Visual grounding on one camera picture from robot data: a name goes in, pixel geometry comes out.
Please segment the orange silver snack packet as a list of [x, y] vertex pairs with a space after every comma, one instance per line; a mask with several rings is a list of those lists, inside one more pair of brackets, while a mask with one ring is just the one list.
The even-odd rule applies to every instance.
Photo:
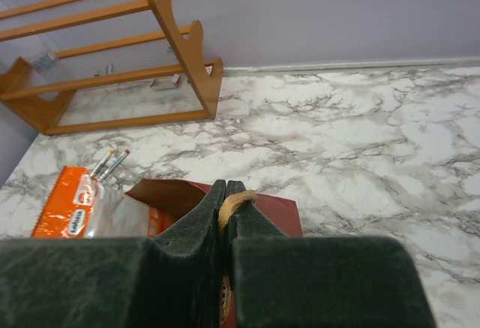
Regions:
[[82, 167], [60, 173], [31, 236], [36, 239], [92, 239], [154, 236], [152, 209], [91, 178]]

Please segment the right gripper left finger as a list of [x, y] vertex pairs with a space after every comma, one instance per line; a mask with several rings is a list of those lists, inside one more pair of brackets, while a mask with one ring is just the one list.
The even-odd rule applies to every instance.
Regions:
[[216, 181], [155, 238], [4, 239], [3, 327], [218, 327]]

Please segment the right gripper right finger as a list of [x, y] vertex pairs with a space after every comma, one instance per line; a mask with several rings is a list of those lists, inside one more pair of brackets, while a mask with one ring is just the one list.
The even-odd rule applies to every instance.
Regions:
[[223, 239], [239, 327], [433, 327], [413, 259], [387, 236], [287, 236], [231, 181]]

